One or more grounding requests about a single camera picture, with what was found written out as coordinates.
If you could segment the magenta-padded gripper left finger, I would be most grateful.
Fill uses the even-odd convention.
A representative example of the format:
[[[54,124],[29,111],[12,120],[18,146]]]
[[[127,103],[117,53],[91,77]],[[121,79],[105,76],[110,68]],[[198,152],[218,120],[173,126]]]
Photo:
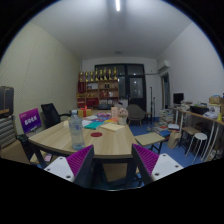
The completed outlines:
[[[88,188],[92,177],[92,159],[94,146],[87,146],[68,157],[59,156],[45,171],[73,182],[84,188]]]

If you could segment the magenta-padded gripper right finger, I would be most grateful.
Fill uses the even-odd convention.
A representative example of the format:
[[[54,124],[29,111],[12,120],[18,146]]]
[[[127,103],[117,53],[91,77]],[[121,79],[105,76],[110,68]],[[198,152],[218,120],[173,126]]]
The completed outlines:
[[[137,144],[132,145],[131,152],[145,185],[182,169],[182,166],[166,153],[158,155]]]

